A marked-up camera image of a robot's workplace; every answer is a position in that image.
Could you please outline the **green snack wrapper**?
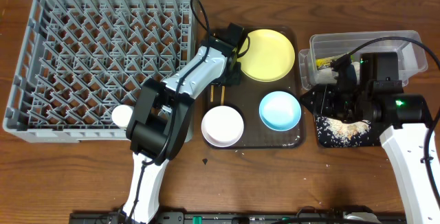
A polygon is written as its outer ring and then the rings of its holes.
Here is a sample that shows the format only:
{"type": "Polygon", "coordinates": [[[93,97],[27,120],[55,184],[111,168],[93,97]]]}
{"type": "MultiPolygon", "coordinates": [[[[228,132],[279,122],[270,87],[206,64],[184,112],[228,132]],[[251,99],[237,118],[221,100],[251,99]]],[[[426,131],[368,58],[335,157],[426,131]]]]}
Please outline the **green snack wrapper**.
{"type": "Polygon", "coordinates": [[[343,63],[346,56],[343,55],[337,55],[337,56],[330,56],[327,58],[320,58],[316,60],[316,69],[322,70],[326,68],[334,68],[338,70],[343,63]]]}

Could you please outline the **pink bowl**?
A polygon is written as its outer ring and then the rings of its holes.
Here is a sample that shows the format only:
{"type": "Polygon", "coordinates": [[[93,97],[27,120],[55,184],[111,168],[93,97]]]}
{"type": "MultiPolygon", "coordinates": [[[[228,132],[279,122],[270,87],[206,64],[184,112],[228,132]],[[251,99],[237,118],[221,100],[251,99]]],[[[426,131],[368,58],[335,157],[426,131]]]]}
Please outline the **pink bowl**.
{"type": "Polygon", "coordinates": [[[219,148],[226,148],[237,143],[244,132],[241,114],[229,106],[217,106],[210,109],[202,118],[203,138],[219,148]]]}

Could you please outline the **light blue bowl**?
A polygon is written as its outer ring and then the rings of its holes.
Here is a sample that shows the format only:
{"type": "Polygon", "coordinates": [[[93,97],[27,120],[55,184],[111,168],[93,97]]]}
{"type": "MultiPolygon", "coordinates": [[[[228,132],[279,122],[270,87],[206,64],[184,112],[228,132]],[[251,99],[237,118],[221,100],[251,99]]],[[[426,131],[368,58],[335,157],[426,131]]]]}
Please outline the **light blue bowl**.
{"type": "Polygon", "coordinates": [[[273,91],[261,100],[258,114],[267,128],[282,132],[299,124],[302,111],[299,101],[292,94],[273,91]]]}

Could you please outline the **small white cup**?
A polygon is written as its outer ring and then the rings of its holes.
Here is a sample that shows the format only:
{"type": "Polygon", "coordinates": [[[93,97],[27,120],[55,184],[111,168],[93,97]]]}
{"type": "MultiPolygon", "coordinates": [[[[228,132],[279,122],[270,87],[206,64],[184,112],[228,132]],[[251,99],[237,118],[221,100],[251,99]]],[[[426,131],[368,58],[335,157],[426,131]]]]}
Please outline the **small white cup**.
{"type": "Polygon", "coordinates": [[[118,105],[111,113],[113,123],[119,128],[126,129],[129,125],[131,116],[133,115],[133,107],[125,104],[118,105]]]}

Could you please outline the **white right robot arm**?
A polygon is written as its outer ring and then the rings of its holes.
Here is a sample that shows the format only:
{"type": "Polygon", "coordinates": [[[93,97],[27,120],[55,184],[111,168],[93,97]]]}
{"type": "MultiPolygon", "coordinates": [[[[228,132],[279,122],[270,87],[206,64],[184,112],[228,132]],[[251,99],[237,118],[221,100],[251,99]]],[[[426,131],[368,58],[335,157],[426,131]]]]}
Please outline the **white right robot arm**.
{"type": "Polygon", "coordinates": [[[435,123],[423,96],[404,93],[398,55],[362,54],[358,71],[348,54],[330,66],[338,73],[337,82],[315,85],[300,103],[315,116],[346,124],[369,121],[393,167],[407,222],[438,223],[435,123]]]}

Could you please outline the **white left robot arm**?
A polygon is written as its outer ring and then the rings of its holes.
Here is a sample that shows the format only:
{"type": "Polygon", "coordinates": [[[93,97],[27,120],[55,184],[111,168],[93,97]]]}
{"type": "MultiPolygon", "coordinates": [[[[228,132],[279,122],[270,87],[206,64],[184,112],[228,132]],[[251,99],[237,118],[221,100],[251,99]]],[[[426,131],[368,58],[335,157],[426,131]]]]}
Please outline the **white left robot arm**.
{"type": "Polygon", "coordinates": [[[150,223],[155,217],[165,169],[192,137],[195,100],[209,85],[239,85],[244,44],[250,44],[244,27],[231,23],[220,34],[209,34],[177,73],[143,83],[125,129],[134,167],[123,223],[150,223]]]}

